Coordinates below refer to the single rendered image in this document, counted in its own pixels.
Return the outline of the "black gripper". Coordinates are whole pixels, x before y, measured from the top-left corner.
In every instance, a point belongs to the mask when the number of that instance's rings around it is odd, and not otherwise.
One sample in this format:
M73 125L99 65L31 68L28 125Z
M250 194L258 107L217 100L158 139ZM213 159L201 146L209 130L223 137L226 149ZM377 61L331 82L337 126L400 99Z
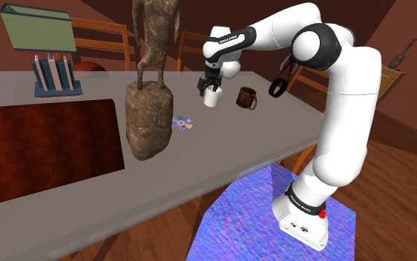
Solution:
M220 68L207 67L205 69L205 78L199 78L197 89L201 97L203 97L205 89L209 85L213 85L212 90L214 92L221 86Z

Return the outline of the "white mug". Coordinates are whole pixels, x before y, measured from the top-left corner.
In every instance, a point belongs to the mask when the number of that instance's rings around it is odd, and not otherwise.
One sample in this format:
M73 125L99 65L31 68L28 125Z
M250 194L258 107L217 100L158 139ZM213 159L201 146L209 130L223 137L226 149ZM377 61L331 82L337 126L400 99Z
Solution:
M221 87L215 88L214 85L210 85L205 89L203 104L209 108L215 108L222 95L223 89Z

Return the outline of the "brown mug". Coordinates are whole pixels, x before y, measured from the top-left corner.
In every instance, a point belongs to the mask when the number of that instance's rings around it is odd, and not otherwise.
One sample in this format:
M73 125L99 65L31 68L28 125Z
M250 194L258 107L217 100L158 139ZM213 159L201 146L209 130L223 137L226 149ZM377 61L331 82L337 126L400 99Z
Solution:
M237 96L236 104L241 108L254 110L257 107L257 91L250 87L242 87Z

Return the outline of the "shiny compact disc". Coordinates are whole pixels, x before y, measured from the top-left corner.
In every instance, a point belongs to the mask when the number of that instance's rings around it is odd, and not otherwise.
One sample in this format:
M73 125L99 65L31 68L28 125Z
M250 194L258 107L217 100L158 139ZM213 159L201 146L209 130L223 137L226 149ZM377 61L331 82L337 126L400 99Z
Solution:
M186 131L193 127L193 122L187 117L175 116L172 119L171 126L177 130Z

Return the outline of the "grey table with wooden legs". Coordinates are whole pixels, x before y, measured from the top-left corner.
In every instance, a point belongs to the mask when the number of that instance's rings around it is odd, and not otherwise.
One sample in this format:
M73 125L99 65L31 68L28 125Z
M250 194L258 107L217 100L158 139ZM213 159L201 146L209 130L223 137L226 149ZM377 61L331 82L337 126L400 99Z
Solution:
M0 261L57 261L314 145L321 113L269 82L241 72L222 82L217 107L199 95L200 74L165 73L174 114L193 122L167 148L136 160L122 143L121 171L0 203ZM236 104L242 87L257 91L254 110Z

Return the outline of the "brown stone figure statue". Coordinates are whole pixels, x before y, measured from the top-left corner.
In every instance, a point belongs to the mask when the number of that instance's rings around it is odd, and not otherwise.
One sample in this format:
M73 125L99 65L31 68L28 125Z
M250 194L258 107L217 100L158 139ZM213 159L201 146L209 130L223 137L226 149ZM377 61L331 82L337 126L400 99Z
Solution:
M162 152L172 134L174 97L165 86L164 70L170 42L180 30L179 0L133 0L134 38L140 47L138 13L142 13L145 55L137 64L137 80L126 88L126 138L134 157L145 161Z

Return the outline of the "red-brown round object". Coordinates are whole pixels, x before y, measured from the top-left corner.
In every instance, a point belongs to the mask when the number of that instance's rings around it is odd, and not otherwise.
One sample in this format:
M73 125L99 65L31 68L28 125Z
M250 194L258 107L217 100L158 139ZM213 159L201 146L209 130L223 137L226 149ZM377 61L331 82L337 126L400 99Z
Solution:
M80 79L108 78L106 69L95 62L79 62L73 66L74 76Z

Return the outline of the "blue purple patterned robot stand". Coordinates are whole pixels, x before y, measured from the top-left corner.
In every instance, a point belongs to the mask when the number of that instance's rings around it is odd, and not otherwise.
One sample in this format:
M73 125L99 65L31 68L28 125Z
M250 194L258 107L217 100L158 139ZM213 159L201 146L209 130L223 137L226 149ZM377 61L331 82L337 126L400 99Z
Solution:
M354 261L356 214L333 198L324 250L279 229L272 200L295 178L273 164L230 184L205 212L185 261Z

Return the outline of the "dark red rectangular mat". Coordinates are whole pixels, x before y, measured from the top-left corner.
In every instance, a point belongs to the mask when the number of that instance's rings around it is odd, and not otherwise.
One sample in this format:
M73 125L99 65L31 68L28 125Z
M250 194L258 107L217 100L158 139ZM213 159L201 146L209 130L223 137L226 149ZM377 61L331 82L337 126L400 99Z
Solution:
M0 202L124 167L112 99L0 107Z

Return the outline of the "wooden cabinet with dark figure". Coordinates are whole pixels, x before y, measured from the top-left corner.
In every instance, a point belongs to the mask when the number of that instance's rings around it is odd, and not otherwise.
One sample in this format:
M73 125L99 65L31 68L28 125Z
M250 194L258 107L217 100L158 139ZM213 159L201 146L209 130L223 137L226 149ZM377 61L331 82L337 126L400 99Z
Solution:
M406 75L404 71L398 69L398 66L403 62L405 58L404 54L413 46L416 40L417 36L411 40L402 53L396 54L388 65L382 65L381 86L379 88L377 104L379 104Z

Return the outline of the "green and blue table lamp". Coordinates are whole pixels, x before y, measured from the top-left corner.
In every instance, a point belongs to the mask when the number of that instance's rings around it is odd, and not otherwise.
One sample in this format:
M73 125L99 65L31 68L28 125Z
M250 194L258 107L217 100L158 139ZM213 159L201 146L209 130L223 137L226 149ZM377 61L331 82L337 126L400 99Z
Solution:
M35 55L31 62L36 77L35 97L82 95L71 61L64 56L76 52L69 13L5 3L0 15L14 50L47 53L46 59Z

